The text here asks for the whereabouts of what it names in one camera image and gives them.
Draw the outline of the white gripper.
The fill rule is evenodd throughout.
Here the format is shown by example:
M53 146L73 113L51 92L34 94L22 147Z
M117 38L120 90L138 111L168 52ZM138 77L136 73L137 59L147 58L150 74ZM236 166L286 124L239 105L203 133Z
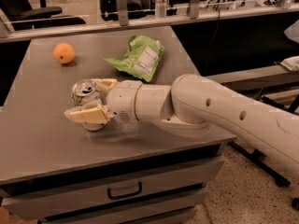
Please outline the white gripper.
M138 122L135 114L135 99L143 83L141 81L115 78L94 78L93 82L99 89L108 90L106 103L94 100L85 105L76 106L64 112L74 122L107 124L110 119L117 122Z

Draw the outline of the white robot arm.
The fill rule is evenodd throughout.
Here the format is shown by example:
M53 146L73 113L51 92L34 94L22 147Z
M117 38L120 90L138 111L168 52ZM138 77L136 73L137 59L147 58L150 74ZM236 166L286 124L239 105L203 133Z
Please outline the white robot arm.
M190 138L206 134L215 124L299 172L299 118L206 77L182 75L170 85L84 79L73 86L72 96L75 106L64 115L74 122L148 122Z

